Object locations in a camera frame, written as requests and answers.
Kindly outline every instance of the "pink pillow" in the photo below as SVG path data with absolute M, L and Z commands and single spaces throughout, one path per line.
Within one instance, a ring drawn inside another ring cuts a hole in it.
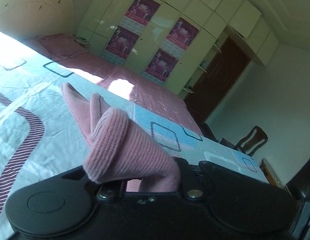
M 35 50 L 39 54 L 43 55 L 44 57 L 47 57 L 47 58 L 53 57 L 53 55 L 45 47 L 43 47 L 42 44 L 39 43 L 36 39 L 27 39 L 21 42 L 24 45 L 28 46 L 29 48 Z
M 51 36 L 37 37 L 50 53 L 65 60 L 77 54 L 88 53 L 86 49 L 77 44 L 72 38 L 65 34 L 59 33 Z

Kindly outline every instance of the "pink bed sheet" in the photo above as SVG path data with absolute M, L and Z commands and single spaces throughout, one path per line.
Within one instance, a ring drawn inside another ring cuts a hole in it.
M 172 122 L 186 127 L 200 135 L 202 132 L 188 112 L 182 99 L 166 88 L 126 69 L 112 65 L 83 50 L 65 35 L 36 38 L 51 54 L 52 60 L 67 67 L 76 68 L 101 78 L 97 85 L 109 89 L 114 81 L 125 80 L 132 86 L 129 100 Z

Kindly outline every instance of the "brown wooden door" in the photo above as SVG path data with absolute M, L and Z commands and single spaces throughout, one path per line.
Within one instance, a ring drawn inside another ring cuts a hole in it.
M 188 94 L 184 99 L 198 124 L 205 122 L 250 62 L 231 38 L 223 43 L 221 51 L 192 88 L 194 94 Z

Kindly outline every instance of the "headboard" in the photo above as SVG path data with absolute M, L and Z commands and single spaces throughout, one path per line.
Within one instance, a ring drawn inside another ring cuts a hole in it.
M 37 35 L 71 35 L 72 0 L 0 0 L 0 31 L 17 40 Z

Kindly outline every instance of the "white shelf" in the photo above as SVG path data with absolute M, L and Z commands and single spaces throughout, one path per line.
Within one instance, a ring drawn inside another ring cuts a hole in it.
M 213 45 L 213 50 L 218 54 L 222 53 L 221 49 L 216 44 Z
M 183 90 L 185 90 L 188 93 L 194 94 L 194 92 L 192 90 L 188 89 L 188 88 L 183 88 Z
M 202 71 L 204 71 L 205 73 L 207 73 L 207 71 L 205 69 L 203 69 L 200 65 L 198 66 Z

